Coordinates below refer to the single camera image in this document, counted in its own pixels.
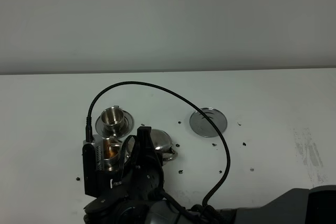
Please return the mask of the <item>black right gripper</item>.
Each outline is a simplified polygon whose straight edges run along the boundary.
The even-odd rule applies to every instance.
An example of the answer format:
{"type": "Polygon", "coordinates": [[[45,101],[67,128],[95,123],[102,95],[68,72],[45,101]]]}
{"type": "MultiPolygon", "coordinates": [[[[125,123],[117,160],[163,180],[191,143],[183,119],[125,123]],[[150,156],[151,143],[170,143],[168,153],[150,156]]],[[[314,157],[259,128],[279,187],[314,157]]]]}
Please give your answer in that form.
{"type": "Polygon", "coordinates": [[[82,148],[85,194],[98,198],[118,192],[129,199],[163,199],[162,153],[155,150],[150,133],[149,126],[141,126],[136,135],[127,137],[121,147],[117,169],[107,172],[96,170],[92,127],[86,126],[82,148]]]}

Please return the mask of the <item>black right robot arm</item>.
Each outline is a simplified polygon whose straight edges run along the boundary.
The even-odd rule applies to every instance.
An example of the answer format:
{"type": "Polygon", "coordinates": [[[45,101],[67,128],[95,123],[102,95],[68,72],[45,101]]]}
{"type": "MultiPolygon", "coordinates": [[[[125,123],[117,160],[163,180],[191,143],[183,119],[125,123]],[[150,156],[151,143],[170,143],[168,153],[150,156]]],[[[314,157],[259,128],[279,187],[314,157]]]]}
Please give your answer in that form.
{"type": "Polygon", "coordinates": [[[138,128],[122,143],[99,135],[82,147],[85,223],[335,223],[335,186],[291,189],[252,208],[186,209],[163,188],[167,154],[154,145],[154,131],[138,128]]]}

